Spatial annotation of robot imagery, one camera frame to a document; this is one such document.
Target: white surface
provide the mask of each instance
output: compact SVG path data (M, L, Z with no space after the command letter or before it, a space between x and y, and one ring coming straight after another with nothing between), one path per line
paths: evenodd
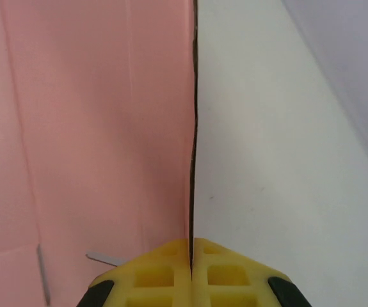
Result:
M199 1L195 235L368 306L368 157L280 0Z
M284 0L368 148L368 0Z

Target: small metal pin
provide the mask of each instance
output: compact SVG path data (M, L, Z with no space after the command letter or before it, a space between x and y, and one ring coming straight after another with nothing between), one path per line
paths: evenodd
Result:
M37 258L38 258L38 265L39 265L39 268L40 268L40 276L42 278L42 286L43 286L45 304L46 304L46 306L50 306L51 296L50 296L49 285L47 284L47 276L46 276L46 273L45 273L42 247L40 246L40 244L37 246L37 251L36 252L37 252Z
M127 262L126 259L113 258L105 254L98 253L96 251L87 251L86 256L88 259L102 262L104 264L109 264L114 267L118 267L119 265L122 265Z

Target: pink paper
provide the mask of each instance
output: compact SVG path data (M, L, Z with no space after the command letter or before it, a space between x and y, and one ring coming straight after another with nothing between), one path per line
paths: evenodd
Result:
M36 246L0 253L0 307L45 306Z
M130 258L186 235L192 13L0 1L0 251L40 242L54 307L109 269L87 250Z

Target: yellow plastic tool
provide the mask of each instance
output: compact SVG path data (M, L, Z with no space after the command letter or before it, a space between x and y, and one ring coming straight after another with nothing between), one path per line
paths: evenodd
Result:
M97 277L77 307L310 307L281 272L205 239L175 240Z

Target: square recess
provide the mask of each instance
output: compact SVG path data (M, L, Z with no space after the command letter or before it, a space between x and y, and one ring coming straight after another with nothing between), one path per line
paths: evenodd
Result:
M172 307L172 297L129 297L126 307Z
M258 307L256 297L241 293L211 294L211 307Z
M249 280L239 265L211 265L208 267L208 285L247 286Z
M166 265L138 269L134 287L173 287L173 269Z

